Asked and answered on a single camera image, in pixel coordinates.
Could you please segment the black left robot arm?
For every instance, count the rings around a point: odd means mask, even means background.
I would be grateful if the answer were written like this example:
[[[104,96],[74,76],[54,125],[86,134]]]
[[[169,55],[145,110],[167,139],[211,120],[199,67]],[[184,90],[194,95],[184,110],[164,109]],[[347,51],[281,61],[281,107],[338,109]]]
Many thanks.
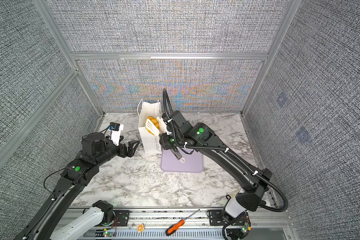
[[[16,240],[49,240],[71,203],[99,172],[100,166],[114,157],[133,157],[140,142],[115,145],[105,134],[97,132],[83,136],[81,143],[82,150],[61,170],[51,196]]]

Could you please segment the small round striped roll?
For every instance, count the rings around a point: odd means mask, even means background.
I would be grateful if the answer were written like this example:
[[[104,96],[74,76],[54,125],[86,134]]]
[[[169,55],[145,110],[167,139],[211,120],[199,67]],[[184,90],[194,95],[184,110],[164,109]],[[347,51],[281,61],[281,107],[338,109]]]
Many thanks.
[[[145,127],[152,135],[156,136],[160,133],[159,122],[152,116],[147,117]]]

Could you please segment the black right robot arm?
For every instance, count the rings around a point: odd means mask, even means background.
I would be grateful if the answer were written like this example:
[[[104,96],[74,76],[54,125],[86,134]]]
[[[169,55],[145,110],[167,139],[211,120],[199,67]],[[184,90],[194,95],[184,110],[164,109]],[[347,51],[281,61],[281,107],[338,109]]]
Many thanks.
[[[182,154],[201,153],[239,183],[241,189],[224,207],[227,216],[237,218],[243,212],[255,212],[258,208],[271,212],[284,212],[288,209],[287,197],[271,182],[273,173],[269,169],[261,170],[249,164],[206,124],[192,125],[180,111],[173,110],[166,89],[163,90],[163,105],[166,131],[160,135],[162,148],[170,150],[178,159],[182,158]],[[281,207],[270,207],[263,201],[263,196],[269,189],[273,189],[282,198]]]

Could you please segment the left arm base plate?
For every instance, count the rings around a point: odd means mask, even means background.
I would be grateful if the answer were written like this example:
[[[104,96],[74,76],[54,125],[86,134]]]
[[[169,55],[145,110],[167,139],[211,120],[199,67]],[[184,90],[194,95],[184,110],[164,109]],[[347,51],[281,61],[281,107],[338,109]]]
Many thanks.
[[[100,223],[100,226],[106,228],[110,227],[126,227],[130,218],[129,210],[113,210],[111,214],[110,211],[107,211],[104,215],[103,221]]]

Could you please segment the white printed paper bag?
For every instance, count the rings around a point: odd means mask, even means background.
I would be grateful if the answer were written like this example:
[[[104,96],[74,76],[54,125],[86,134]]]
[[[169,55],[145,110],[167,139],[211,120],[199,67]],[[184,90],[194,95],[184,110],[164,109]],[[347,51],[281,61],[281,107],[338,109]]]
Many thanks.
[[[149,117],[156,119],[161,116],[162,107],[160,101],[151,104],[140,100],[137,107],[137,113],[139,116],[138,130],[145,153],[149,155],[161,154],[162,147],[159,143],[159,136],[153,135],[149,131],[150,129],[146,128],[146,121]]]

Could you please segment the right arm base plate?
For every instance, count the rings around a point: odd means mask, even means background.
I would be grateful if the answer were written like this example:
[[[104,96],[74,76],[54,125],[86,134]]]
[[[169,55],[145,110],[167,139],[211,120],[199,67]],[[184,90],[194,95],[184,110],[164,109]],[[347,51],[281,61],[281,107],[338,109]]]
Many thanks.
[[[208,210],[207,217],[211,226],[224,226],[234,219],[223,209]],[[250,227],[251,225],[248,212],[245,212],[236,222],[231,224],[231,226],[241,227]]]

